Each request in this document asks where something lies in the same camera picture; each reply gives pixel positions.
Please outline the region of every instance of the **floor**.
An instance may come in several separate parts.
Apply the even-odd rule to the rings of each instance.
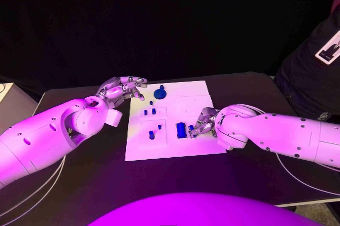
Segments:
[[[323,203],[297,206],[296,213],[326,226],[340,226],[340,223]]]

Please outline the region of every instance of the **robotic hand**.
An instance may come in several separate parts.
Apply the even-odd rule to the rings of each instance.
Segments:
[[[226,150],[244,148],[251,139],[267,151],[340,168],[340,125],[238,104],[222,110],[203,108],[189,134],[209,131]]]
[[[104,124],[118,126],[116,108],[127,98],[144,100],[139,77],[114,77],[94,96],[75,99],[15,124],[0,135],[0,189],[51,166],[95,135]]]

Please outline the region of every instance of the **white robot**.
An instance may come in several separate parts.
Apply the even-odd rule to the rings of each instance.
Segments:
[[[144,100],[137,87],[146,83],[139,77],[114,77],[94,96],[68,101],[5,131],[0,188],[52,165],[105,123],[118,126],[123,114],[114,108],[127,98]],[[265,151],[340,168],[340,126],[260,111],[247,105],[203,108],[190,137],[211,131],[226,150],[244,148],[251,139]]]

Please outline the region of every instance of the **dark curtain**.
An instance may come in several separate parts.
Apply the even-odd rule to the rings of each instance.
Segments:
[[[257,71],[330,14],[332,0],[0,0],[0,82],[48,89]]]

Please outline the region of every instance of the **id badge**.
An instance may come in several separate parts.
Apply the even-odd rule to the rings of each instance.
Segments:
[[[316,54],[316,57],[330,65],[340,56],[340,31]]]

